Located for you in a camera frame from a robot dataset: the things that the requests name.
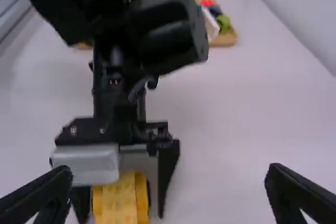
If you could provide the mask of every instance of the white wall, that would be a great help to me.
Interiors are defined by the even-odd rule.
[[[336,1],[264,1],[336,76]]]

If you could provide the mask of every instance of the wooden tray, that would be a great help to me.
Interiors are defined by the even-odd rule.
[[[196,0],[198,4],[200,4],[203,0]],[[234,45],[237,42],[238,34],[236,30],[230,26],[228,33],[219,34],[216,39],[210,42],[211,47],[229,47]]]

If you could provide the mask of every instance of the screw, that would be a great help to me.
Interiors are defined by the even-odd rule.
[[[70,128],[70,133],[71,133],[72,136],[76,136],[76,134],[77,134],[77,127],[76,126],[72,126]]]

